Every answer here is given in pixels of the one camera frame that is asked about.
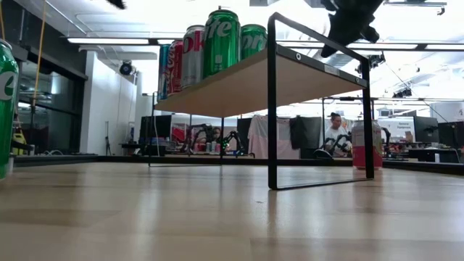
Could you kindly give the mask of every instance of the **can lid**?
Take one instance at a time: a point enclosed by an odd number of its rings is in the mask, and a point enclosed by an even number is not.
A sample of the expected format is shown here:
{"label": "can lid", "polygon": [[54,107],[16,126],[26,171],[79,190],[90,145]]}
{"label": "can lid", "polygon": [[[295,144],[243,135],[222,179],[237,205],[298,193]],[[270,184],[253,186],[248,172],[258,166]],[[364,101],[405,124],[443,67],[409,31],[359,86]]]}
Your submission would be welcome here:
{"label": "can lid", "polygon": [[225,13],[229,13],[229,14],[231,14],[231,15],[234,15],[234,16],[238,17],[238,15],[237,15],[236,13],[232,12],[231,10],[227,10],[227,9],[218,9],[218,10],[215,10],[215,11],[213,11],[213,12],[210,13],[210,16],[212,16],[213,14],[218,13],[218,12],[225,12]]}
{"label": "can lid", "polygon": [[259,27],[259,28],[262,28],[264,30],[267,30],[266,27],[262,26],[262,25],[258,25],[258,24],[248,24],[248,25],[244,25],[242,26],[242,28],[245,28],[245,27]]}
{"label": "can lid", "polygon": [[190,25],[190,26],[187,27],[187,30],[189,30],[191,28],[195,28],[195,27],[204,28],[204,25]]}
{"label": "can lid", "polygon": [[12,46],[11,46],[9,43],[7,43],[5,40],[0,39],[0,43],[4,44],[4,45],[5,45],[6,47],[8,47],[10,50],[13,50]]}

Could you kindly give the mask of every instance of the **wooden shelf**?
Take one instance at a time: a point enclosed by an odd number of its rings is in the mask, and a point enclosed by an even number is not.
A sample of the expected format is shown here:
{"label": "wooden shelf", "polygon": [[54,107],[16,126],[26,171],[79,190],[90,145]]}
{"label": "wooden shelf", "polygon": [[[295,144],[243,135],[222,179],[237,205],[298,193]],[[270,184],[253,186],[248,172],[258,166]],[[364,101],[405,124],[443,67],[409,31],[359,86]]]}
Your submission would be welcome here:
{"label": "wooden shelf", "polygon": [[[357,91],[366,86],[361,78],[278,46],[278,106]],[[210,117],[230,117],[267,108],[267,49],[155,106],[157,110]]]}

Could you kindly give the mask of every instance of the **computer monitor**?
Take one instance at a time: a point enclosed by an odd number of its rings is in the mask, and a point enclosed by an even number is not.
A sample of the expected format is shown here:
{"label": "computer monitor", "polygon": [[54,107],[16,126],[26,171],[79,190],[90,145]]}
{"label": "computer monitor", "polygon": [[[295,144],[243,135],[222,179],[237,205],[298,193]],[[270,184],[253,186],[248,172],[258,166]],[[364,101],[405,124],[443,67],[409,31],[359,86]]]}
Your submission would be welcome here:
{"label": "computer monitor", "polygon": [[438,120],[433,117],[414,117],[415,141],[440,142]]}

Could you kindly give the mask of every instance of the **white shirt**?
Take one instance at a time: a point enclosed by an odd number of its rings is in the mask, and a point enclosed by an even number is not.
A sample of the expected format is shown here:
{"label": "white shirt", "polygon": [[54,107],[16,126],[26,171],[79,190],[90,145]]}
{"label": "white shirt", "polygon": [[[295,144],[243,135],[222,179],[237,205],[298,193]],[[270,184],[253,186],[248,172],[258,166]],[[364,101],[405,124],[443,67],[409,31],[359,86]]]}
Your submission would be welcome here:
{"label": "white shirt", "polygon": [[[334,130],[332,127],[330,127],[330,128],[327,129],[327,131],[326,131],[326,138],[333,138],[334,140],[336,140],[336,139],[339,137],[339,135],[347,135],[347,134],[348,134],[347,130],[345,130],[345,128],[343,128],[343,127],[339,127],[337,130]],[[340,146],[343,145],[343,144],[345,144],[345,143],[348,144],[348,147],[347,147],[347,148],[351,148],[351,142],[349,142],[349,141],[347,142],[347,140],[346,140],[345,138],[341,138],[341,139],[339,140],[339,145],[340,145]],[[333,146],[333,145],[334,145],[334,142],[333,142],[333,141],[329,141],[326,145]],[[343,151],[340,150],[339,147],[336,147],[336,148],[335,148],[335,152],[336,152],[337,154],[343,154]]]}

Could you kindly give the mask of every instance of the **sprite logo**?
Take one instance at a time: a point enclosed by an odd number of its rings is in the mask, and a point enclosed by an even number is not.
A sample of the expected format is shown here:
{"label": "sprite logo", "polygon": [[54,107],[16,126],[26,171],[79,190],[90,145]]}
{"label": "sprite logo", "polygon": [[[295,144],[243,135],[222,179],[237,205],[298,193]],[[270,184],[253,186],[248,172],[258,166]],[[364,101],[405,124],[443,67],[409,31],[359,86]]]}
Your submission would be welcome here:
{"label": "sprite logo", "polygon": [[241,37],[241,47],[243,49],[256,49],[258,47],[258,44],[262,43],[261,49],[264,49],[264,46],[266,45],[267,41],[268,40],[263,35],[254,36],[254,37],[251,36],[251,35],[242,36]]}
{"label": "sprite logo", "polygon": [[0,101],[9,101],[13,97],[17,75],[15,72],[0,74]]}
{"label": "sprite logo", "polygon": [[228,36],[231,33],[232,23],[221,22],[219,19],[208,20],[206,22],[206,28],[204,29],[204,39],[212,38],[215,34],[219,37]]}

